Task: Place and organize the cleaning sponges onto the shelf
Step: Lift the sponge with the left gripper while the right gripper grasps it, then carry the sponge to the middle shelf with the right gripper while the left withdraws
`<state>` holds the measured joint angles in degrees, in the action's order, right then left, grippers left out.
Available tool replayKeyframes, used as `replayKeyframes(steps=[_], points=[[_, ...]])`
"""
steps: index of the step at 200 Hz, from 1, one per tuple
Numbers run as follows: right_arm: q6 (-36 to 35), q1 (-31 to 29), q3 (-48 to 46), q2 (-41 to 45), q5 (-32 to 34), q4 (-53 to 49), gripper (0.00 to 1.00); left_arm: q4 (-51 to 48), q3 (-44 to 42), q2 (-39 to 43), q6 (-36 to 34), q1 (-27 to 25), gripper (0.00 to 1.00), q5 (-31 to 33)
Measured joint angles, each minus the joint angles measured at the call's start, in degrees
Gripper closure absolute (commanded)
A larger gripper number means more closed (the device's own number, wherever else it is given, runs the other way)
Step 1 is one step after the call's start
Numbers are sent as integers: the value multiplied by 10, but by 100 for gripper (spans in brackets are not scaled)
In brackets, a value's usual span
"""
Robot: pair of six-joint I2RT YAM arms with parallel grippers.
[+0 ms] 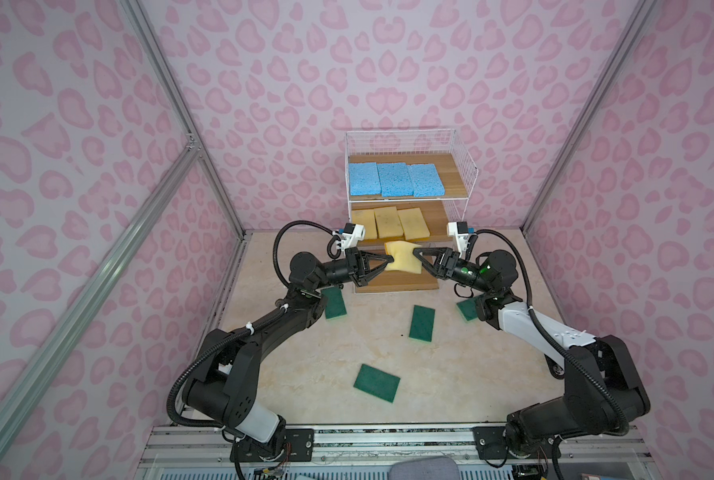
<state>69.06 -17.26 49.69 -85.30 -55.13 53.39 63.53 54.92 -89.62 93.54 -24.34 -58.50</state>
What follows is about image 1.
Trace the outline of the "small yellow sponge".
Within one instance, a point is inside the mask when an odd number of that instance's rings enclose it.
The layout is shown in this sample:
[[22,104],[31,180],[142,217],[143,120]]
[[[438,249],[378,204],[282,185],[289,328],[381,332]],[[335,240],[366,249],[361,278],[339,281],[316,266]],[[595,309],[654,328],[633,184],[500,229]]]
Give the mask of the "small yellow sponge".
[[359,224],[364,227],[366,241],[378,239],[378,229],[373,209],[355,210],[352,212],[351,220],[354,224]]

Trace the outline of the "blue sponge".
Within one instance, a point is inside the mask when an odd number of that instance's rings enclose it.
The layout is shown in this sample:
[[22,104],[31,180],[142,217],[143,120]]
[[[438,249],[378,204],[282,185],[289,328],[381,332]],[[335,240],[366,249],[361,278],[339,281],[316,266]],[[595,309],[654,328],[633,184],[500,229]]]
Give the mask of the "blue sponge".
[[349,164],[351,196],[375,196],[382,192],[378,166],[375,162]]
[[415,198],[442,197],[445,186],[434,164],[410,164],[409,175]]
[[414,185],[406,163],[380,163],[377,171],[383,197],[414,196]]

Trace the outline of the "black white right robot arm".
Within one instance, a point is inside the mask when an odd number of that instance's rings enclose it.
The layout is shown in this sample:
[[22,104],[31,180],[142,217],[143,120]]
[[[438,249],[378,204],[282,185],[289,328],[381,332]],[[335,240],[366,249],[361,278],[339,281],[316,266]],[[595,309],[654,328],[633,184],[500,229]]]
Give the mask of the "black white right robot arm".
[[614,335],[595,336],[538,312],[532,287],[513,292],[527,277],[521,256],[494,250],[471,262],[451,248],[416,248],[424,270],[441,280],[471,288],[477,317],[514,335],[545,356],[561,396],[508,415],[505,446],[526,456],[543,442],[587,435],[624,436],[631,423],[651,410],[651,401],[626,343]]

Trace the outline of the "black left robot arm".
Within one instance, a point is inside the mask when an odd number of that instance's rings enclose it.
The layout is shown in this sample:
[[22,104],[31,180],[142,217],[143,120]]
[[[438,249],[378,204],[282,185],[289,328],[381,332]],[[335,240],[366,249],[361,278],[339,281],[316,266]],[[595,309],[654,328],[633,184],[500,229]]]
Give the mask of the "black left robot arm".
[[328,299],[321,290],[345,283],[366,286],[394,261],[356,247],[345,257],[321,262],[310,252],[296,254],[286,295],[255,322],[232,331],[211,331],[196,359],[171,388],[166,411],[181,426],[217,428],[276,455],[285,442],[285,420],[257,402],[263,360],[292,336],[312,327]]

